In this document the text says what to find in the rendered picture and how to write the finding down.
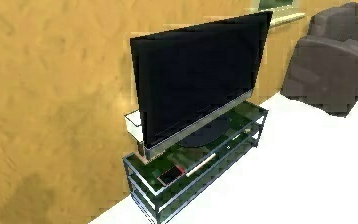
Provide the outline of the black television set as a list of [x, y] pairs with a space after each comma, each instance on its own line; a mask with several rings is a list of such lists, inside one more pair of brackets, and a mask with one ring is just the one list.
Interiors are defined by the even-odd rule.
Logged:
[[147, 159], [227, 131], [224, 114], [252, 95], [271, 19], [261, 11], [130, 40]]

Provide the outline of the white box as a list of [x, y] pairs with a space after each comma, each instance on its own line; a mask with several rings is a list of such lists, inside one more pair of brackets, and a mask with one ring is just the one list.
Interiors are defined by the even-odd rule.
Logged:
[[125, 123], [127, 131], [138, 141], [143, 141], [143, 132], [141, 125], [140, 112], [138, 110], [133, 111], [125, 115]]

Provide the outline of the white stick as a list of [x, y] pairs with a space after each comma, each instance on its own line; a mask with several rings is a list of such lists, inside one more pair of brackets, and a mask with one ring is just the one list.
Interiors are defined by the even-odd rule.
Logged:
[[197, 170], [202, 168], [205, 164], [207, 164], [209, 161], [211, 161], [216, 156], [216, 153], [211, 154], [209, 157], [204, 159], [201, 163], [199, 163], [197, 166], [195, 166], [190, 171], [186, 172], [186, 177], [190, 177], [192, 174], [194, 174]]

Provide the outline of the green glass television stand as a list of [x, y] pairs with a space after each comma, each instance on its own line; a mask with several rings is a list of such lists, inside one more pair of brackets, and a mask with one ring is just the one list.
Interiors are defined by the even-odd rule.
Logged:
[[[123, 158], [131, 198], [151, 224], [166, 224], [203, 190], [228, 170], [251, 148], [258, 145], [268, 111], [243, 102], [227, 112], [229, 129], [213, 142], [200, 148], [175, 144], [151, 161], [131, 153]], [[232, 140], [240, 133], [246, 138]], [[190, 177], [193, 169], [211, 154], [216, 156]], [[173, 166], [184, 173], [164, 186], [157, 177]]]

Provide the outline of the white framed window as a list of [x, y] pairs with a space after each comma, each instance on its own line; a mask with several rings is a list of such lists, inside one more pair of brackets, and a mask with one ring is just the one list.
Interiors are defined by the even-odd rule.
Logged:
[[305, 14], [300, 9], [301, 0], [250, 0], [250, 11], [272, 11], [271, 27], [301, 19]]

